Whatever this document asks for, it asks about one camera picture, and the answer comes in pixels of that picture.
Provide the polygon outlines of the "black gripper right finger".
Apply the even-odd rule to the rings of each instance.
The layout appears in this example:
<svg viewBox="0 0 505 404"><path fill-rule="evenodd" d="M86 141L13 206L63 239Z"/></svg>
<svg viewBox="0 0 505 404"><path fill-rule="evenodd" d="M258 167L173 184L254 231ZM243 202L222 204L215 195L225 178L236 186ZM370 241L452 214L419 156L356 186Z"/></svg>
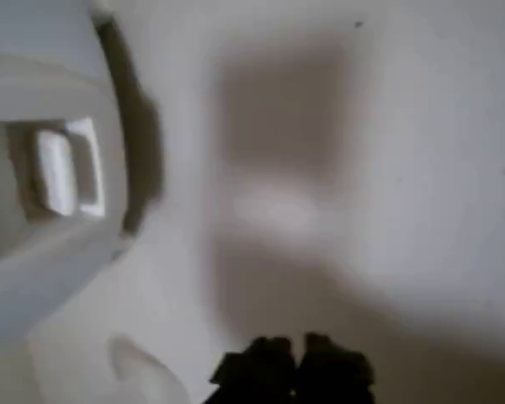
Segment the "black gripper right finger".
<svg viewBox="0 0 505 404"><path fill-rule="evenodd" d="M360 351L340 346L326 334L306 334L297 369L299 403L374 403L374 383L374 369Z"/></svg>

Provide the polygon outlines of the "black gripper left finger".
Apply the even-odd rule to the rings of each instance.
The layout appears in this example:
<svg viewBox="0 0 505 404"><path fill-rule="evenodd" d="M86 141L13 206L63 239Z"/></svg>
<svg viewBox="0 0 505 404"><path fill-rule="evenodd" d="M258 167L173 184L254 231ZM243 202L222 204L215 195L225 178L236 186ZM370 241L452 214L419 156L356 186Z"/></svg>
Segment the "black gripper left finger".
<svg viewBox="0 0 505 404"><path fill-rule="evenodd" d="M227 352L215 367L204 404L293 403L296 363L287 337L259 337Z"/></svg>

